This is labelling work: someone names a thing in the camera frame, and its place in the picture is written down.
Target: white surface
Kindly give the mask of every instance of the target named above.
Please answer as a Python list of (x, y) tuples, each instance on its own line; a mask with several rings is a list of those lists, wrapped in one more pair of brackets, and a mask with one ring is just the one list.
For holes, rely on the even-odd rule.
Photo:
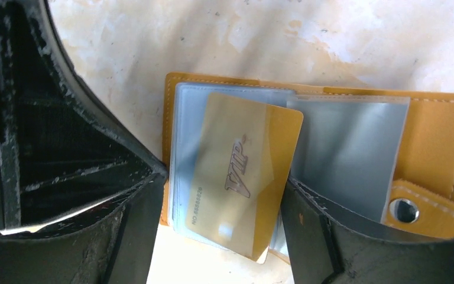
[[(451, 0), (50, 3), (78, 74), (158, 157), (170, 71), (454, 92)], [(289, 267), (267, 262), (160, 228), (149, 283), (284, 283)]]

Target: vip card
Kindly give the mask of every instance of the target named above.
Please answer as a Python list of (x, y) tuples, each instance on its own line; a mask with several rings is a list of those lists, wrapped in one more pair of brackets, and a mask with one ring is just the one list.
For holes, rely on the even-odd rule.
[(263, 262), (302, 120), (299, 111), (210, 94), (187, 228)]

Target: white marble surface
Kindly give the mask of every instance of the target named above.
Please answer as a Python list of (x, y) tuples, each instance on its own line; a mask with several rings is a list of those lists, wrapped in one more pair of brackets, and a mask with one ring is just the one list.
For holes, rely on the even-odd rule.
[[(164, 77), (454, 92), (454, 1), (50, 0), (76, 71), (161, 156)], [(284, 283), (160, 228), (149, 283)]]

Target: white stitching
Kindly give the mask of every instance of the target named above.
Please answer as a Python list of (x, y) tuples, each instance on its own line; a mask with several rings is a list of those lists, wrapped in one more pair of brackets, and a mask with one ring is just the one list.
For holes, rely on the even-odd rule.
[(351, 100), (349, 98), (344, 98), (345, 96), (354, 96), (354, 99), (357, 100), (367, 100), (368, 102), (404, 102), (404, 98), (386, 98), (385, 96), (379, 96), (379, 95), (353, 95), (351, 93), (344, 94), (344, 93), (334, 93), (331, 95), (325, 95), (327, 93), (324, 92), (315, 92), (315, 91), (308, 91), (308, 92), (313, 92), (313, 93), (319, 93), (321, 95), (313, 95), (313, 99), (328, 99), (328, 98), (334, 98), (334, 99), (347, 99)]
[[(171, 97), (170, 89), (171, 89), (171, 80), (172, 79), (176, 79), (176, 77), (171, 77), (168, 79), (168, 84), (166, 86), (166, 89), (167, 89), (166, 94), (168, 94), (168, 96), (166, 97), (166, 106), (164, 107), (164, 115), (170, 113), (170, 97)], [(166, 115), (166, 119), (164, 120), (164, 123), (163, 123), (163, 126), (164, 126), (164, 131), (163, 131), (164, 145), (163, 146), (165, 146), (165, 147), (163, 147), (163, 149), (161, 151), (163, 153), (163, 155), (164, 155), (164, 150), (167, 149), (167, 145), (168, 145), (168, 126), (169, 126), (169, 124), (170, 124), (170, 116)], [(168, 194), (169, 194), (169, 192), (170, 192), (170, 184), (168, 184)], [(166, 220), (163, 218), (164, 212), (165, 212), (165, 208), (164, 208), (164, 206), (162, 206), (161, 215), (159, 216), (159, 218), (163, 223), (168, 224), (168, 215), (167, 215), (168, 208), (166, 208)]]
[(400, 185), (393, 186), (393, 189), (404, 190), (404, 191), (414, 195), (415, 197), (422, 199), (423, 201), (425, 201), (426, 203), (430, 204), (431, 206), (433, 206), (433, 207), (435, 207), (437, 209), (440, 209), (441, 211), (443, 211), (443, 213), (449, 213), (450, 216), (454, 217), (454, 211), (453, 210), (451, 210), (448, 207), (445, 207), (445, 206), (443, 206), (443, 205), (441, 205), (441, 204), (439, 204), (439, 203), (437, 203), (435, 201), (432, 201), (431, 199), (429, 199), (429, 198), (427, 198), (425, 196), (422, 196), (422, 195), (420, 195), (420, 194), (418, 194), (416, 192), (413, 192), (411, 189), (409, 189), (409, 188), (407, 188), (405, 186), (400, 186)]
[[(167, 94), (168, 94), (168, 97), (166, 98), (166, 109), (164, 111), (164, 113), (169, 113), (169, 109), (170, 109), (170, 89), (171, 89), (171, 80), (172, 79), (185, 79), (186, 81), (188, 82), (203, 82), (203, 83), (219, 83), (219, 84), (228, 84), (228, 85), (237, 85), (237, 86), (249, 86), (249, 87), (263, 87), (263, 88), (269, 88), (269, 89), (283, 89), (283, 90), (287, 90), (287, 88), (278, 88), (278, 87), (273, 87), (273, 86), (264, 86), (264, 85), (252, 85), (252, 84), (241, 84), (241, 83), (232, 83), (232, 82), (224, 82), (224, 81), (214, 81), (214, 80), (203, 80), (203, 79), (192, 79), (192, 78), (182, 78), (182, 77), (170, 77), (168, 79), (168, 86), (167, 86)], [(328, 95), (348, 95), (348, 96), (352, 96), (353, 94), (351, 93), (347, 93), (347, 94), (344, 94), (344, 93), (327, 93), (327, 92), (318, 92), (318, 91), (309, 91), (309, 90), (300, 90), (300, 91), (297, 91), (297, 92), (300, 92), (300, 93), (319, 93), (319, 94), (328, 94)], [(444, 102), (444, 103), (449, 103), (449, 104), (454, 104), (454, 100), (445, 100), (445, 99), (419, 99), (419, 98), (410, 98), (412, 101), (421, 101), (421, 102)], [(164, 141), (166, 143), (166, 145), (168, 144), (168, 139), (169, 139), (169, 133), (168, 133), (168, 126), (169, 126), (169, 115), (166, 117), (166, 120), (165, 120), (165, 125), (166, 125), (166, 131), (164, 133)], [(453, 193), (454, 193), (454, 179), (453, 179), (453, 185), (452, 185), (452, 191), (450, 192), (450, 197), (449, 199), (452, 198), (453, 196)]]

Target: yellow leather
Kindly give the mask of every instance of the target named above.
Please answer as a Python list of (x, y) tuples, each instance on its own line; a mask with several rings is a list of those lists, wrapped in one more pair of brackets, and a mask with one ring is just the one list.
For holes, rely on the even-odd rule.
[[(409, 180), (435, 193), (427, 198), (440, 195), (443, 199), (454, 202), (454, 93), (332, 88), (191, 73), (170, 73), (166, 77), (163, 117), (163, 161), (166, 164), (170, 161), (175, 86), (180, 82), (292, 89), (302, 95), (409, 96), (410, 109), (394, 178)], [(167, 186), (164, 195), (166, 208), (163, 210), (161, 223), (167, 224)]]
[(276, 250), (269, 250), (269, 252), (277, 257), (279, 257), (282, 261), (286, 262), (287, 264), (290, 264), (290, 258), (285, 256), (284, 254), (280, 253), (279, 251)]
[(437, 238), (454, 238), (454, 202), (405, 180), (396, 180), (391, 189), (390, 202), (406, 198), (419, 209), (413, 223), (399, 222), (387, 210), (385, 224), (404, 231)]

